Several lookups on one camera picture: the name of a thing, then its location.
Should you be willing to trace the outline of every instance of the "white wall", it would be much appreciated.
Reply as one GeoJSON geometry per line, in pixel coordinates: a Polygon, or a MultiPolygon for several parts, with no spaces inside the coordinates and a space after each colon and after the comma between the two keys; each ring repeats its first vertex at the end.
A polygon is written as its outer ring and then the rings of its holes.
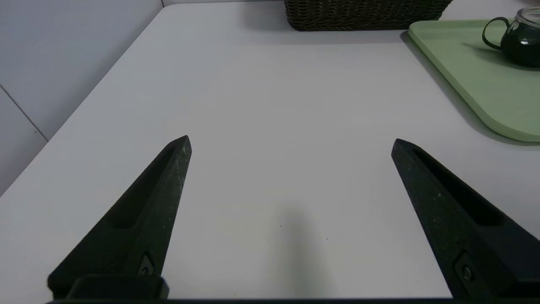
{"type": "Polygon", "coordinates": [[[0,88],[0,196],[46,143],[0,88]]]}
{"type": "Polygon", "coordinates": [[[210,3],[210,2],[249,2],[249,1],[282,1],[282,0],[163,0],[163,5],[180,3],[210,3]]]}
{"type": "MultiPolygon", "coordinates": [[[[163,0],[165,6],[179,3],[242,2],[268,0],[163,0]]],[[[450,19],[489,19],[498,17],[500,11],[515,13],[526,6],[540,6],[540,0],[454,0],[445,11],[443,20],[450,19]]]]}
{"type": "Polygon", "coordinates": [[[0,84],[50,139],[161,8],[160,0],[0,0],[0,84]]]}

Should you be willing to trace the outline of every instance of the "light green tray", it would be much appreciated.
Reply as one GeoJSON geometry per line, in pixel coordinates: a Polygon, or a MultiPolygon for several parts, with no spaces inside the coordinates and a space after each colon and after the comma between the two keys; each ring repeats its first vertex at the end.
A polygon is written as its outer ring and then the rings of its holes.
{"type": "MultiPolygon", "coordinates": [[[[540,69],[509,62],[482,42],[488,20],[420,21],[409,35],[493,131],[540,142],[540,69]]],[[[487,37],[498,44],[506,30],[493,22],[487,37]]]]}

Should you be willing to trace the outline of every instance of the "dark green liquid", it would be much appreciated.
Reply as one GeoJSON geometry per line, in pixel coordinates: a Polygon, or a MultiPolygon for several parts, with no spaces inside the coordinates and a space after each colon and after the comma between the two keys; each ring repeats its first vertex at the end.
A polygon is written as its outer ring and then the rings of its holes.
{"type": "Polygon", "coordinates": [[[517,64],[540,68],[540,29],[520,24],[504,35],[501,48],[517,64]]]}

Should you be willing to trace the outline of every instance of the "table surface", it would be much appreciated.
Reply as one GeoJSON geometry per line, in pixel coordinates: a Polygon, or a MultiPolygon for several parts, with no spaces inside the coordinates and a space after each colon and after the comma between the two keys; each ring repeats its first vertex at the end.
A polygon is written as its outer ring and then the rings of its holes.
{"type": "Polygon", "coordinates": [[[51,299],[47,275],[185,134],[172,298],[449,297],[396,138],[540,236],[539,146],[485,127],[406,32],[296,32],[281,2],[179,4],[1,197],[2,302],[51,299]]]}

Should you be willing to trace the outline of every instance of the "screw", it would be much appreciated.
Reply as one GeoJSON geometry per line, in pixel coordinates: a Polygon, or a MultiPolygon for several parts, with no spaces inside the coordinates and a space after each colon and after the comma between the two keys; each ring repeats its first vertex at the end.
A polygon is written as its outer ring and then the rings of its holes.
{"type": "Polygon", "coordinates": [[[474,278],[473,272],[468,266],[463,266],[463,268],[461,268],[461,274],[463,275],[463,278],[467,281],[472,281],[474,278]]]}

